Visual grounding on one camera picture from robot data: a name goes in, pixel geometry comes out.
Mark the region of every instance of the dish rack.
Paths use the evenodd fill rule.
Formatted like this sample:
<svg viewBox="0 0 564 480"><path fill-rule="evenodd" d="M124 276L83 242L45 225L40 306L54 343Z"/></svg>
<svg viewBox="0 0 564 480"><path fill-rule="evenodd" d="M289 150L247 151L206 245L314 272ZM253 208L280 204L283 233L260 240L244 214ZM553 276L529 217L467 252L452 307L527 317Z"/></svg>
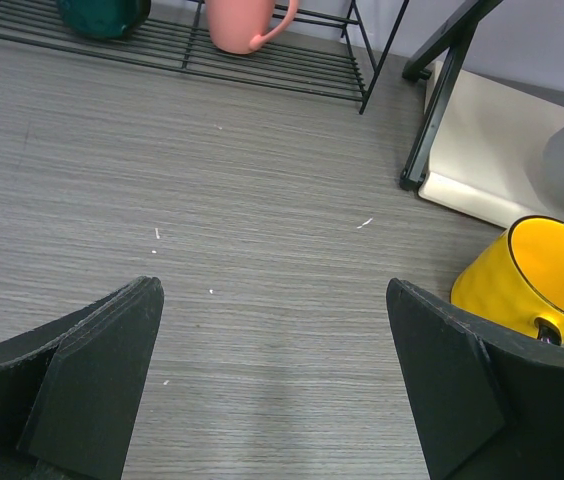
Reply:
<svg viewBox="0 0 564 480"><path fill-rule="evenodd" d="M92 40L74 34L60 19L53 0L0 0L0 40L49 48L169 72L319 95L361 104L364 112L373 85L402 20L409 0L404 0L391 37L376 60L358 9L351 0L345 17L300 9L295 22L341 31L342 51L268 43L257 52L241 56L218 50L209 31L200 27L204 0L197 3L192 24L149 18L129 38ZM274 18L283 18L286 6L276 5ZM360 29L373 79L367 86L353 53L349 28Z"/></svg>

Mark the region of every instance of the mug handle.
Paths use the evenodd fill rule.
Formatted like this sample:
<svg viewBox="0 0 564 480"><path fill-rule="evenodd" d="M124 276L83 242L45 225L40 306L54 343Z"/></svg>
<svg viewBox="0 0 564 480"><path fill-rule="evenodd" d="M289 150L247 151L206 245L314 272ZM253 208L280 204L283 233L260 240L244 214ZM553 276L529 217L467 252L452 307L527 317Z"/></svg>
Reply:
<svg viewBox="0 0 564 480"><path fill-rule="evenodd" d="M293 21L295 15L298 13L298 8L300 6L300 0L289 0L289 9L286 12L286 16L280 22L280 24L271 30L266 35L256 35L251 39L249 42L249 48L253 51L258 50L262 47L266 42L269 42L275 37L282 33Z"/></svg>
<svg viewBox="0 0 564 480"><path fill-rule="evenodd" d="M555 324L546 318L538 317L535 319L535 324L538 327L538 340L551 345L562 345L562 335L560 330Z"/></svg>

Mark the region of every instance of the gray wooden surface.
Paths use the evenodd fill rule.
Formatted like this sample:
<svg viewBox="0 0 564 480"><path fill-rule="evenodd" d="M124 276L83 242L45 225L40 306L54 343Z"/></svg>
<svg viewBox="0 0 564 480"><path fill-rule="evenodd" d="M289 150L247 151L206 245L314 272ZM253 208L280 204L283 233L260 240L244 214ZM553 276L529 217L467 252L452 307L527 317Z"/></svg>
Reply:
<svg viewBox="0 0 564 480"><path fill-rule="evenodd" d="M386 285L445 296L499 229L397 187L400 66L359 116L0 43L0 340L166 292L124 478L427 477Z"/></svg>

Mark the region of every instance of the wall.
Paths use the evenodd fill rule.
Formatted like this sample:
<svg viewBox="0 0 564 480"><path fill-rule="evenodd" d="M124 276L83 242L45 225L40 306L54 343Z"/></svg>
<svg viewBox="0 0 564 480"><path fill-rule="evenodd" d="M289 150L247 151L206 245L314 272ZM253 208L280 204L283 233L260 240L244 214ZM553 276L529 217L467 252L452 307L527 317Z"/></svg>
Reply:
<svg viewBox="0 0 564 480"><path fill-rule="evenodd" d="M154 0L181 5L184 0ZM393 52L409 56L464 0L411 0ZM301 0L301 6L346 14L349 0ZM358 0L373 46L381 50L402 0ZM337 38L325 27L295 24L309 35ZM362 45L356 28L353 40ZM564 91L564 0L504 0L480 24L465 68Z"/></svg>

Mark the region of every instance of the white speck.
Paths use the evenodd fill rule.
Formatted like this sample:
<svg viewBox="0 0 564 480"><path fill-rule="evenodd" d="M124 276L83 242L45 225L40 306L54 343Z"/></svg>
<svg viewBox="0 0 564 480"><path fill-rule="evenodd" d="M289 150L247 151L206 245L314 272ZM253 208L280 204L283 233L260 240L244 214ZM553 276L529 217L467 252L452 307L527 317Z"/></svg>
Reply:
<svg viewBox="0 0 564 480"><path fill-rule="evenodd" d="M373 221L373 217L369 218L366 222L364 222L362 225L360 225L358 227L358 230L361 229L362 227L366 227L369 223L371 223Z"/></svg>

